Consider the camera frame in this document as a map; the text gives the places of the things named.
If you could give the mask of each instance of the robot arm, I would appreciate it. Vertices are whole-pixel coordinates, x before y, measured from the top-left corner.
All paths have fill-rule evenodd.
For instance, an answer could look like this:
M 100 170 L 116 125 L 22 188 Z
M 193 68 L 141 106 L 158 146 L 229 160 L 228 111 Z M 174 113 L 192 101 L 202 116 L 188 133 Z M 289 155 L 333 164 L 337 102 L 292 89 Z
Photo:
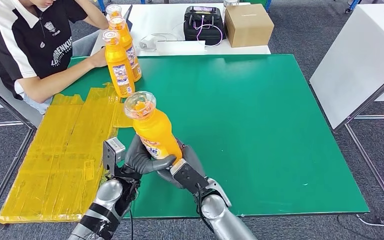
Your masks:
M 229 210 L 232 204 L 218 182 L 201 176 L 184 159 L 170 172 L 195 197 L 199 215 L 209 222 L 207 226 L 218 240 L 257 240 L 244 222 Z
M 141 184 L 141 175 L 123 166 L 117 176 L 104 182 L 96 198 L 68 240 L 110 240 L 121 219 L 130 210 Z
M 110 240 L 113 237 L 121 219 L 130 210 L 131 202 L 136 199 L 142 177 L 127 164 L 117 167 L 125 150 L 116 138 L 104 142 L 103 165 L 111 177 L 99 187 L 95 200 L 68 240 Z M 169 175 L 192 193 L 197 212 L 218 240 L 257 240 L 242 220 L 230 212 L 232 204 L 215 180 L 200 175 L 184 159 L 170 169 Z

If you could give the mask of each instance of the clear bottle cap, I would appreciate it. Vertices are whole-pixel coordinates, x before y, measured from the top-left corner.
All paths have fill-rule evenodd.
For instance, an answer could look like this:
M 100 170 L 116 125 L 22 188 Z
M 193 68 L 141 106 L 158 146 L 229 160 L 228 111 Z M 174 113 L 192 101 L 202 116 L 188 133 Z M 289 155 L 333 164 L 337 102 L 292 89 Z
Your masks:
M 120 35 L 117 31 L 106 30 L 102 33 L 102 39 L 107 45 L 116 45 L 119 43 Z
M 146 119 L 157 105 L 155 96 L 148 91 L 137 91 L 124 102 L 124 113 L 131 119 Z
M 109 20 L 109 28 L 113 30 L 122 30 L 126 25 L 126 20 L 122 16 L 115 16 Z
M 117 4 L 110 4 L 105 9 L 106 13 L 109 15 L 109 18 L 117 17 L 122 15 L 122 6 Z

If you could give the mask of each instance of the yellow bottle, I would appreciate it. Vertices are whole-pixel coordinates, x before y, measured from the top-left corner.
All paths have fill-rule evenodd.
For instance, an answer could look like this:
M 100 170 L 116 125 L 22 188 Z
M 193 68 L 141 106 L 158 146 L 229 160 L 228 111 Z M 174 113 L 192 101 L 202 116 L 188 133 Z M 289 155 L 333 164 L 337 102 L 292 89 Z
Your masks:
M 105 41 L 105 59 L 115 91 L 121 98 L 127 98 L 135 92 L 134 75 L 120 36 L 116 31 L 106 30 L 102 34 Z
M 122 15 L 122 6 L 117 4 L 110 4 L 106 7 L 105 11 L 109 15 L 109 19 L 112 17 L 118 17 Z
M 109 29 L 116 30 L 120 35 L 120 44 L 124 47 L 127 57 L 130 60 L 133 70 L 134 81 L 137 82 L 142 77 L 141 67 L 139 66 L 138 56 L 136 55 L 133 39 L 130 35 L 126 20 L 121 16 L 111 17 L 109 20 Z
M 172 124 L 164 112 L 156 109 L 154 95 L 138 91 L 124 102 L 126 116 L 133 119 L 133 128 L 143 145 L 155 159 L 175 155 L 175 163 L 182 158 L 182 151 L 172 134 Z

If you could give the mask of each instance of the yellow plastic sheet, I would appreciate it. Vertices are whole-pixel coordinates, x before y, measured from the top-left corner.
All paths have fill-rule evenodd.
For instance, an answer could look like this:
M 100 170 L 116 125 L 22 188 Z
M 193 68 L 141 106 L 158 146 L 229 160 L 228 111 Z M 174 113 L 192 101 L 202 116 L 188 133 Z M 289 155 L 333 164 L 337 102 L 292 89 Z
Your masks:
M 103 141 L 120 99 L 114 87 L 91 88 L 86 101 L 58 94 L 37 130 L 0 211 L 0 223 L 78 221 L 102 179 Z
M 114 114 L 114 128 L 131 128 L 133 126 L 133 119 L 126 116 L 124 111 L 124 104 L 117 103 L 116 111 Z

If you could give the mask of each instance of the shirt logo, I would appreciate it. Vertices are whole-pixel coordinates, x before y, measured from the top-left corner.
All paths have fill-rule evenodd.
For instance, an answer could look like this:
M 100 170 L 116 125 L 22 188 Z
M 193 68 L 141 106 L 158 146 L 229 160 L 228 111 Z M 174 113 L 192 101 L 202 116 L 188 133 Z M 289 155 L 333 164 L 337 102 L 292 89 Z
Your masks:
M 61 32 L 60 30 L 57 31 L 57 28 L 55 28 L 50 21 L 46 22 L 44 27 L 49 30 L 50 33 L 52 33 L 52 36 L 56 36 Z
M 73 47 L 72 43 L 73 37 L 70 37 L 67 41 L 65 41 L 53 51 L 53 60 L 50 63 L 52 67 L 57 67 L 60 65 L 61 59 L 64 57 L 64 55 L 71 51 Z

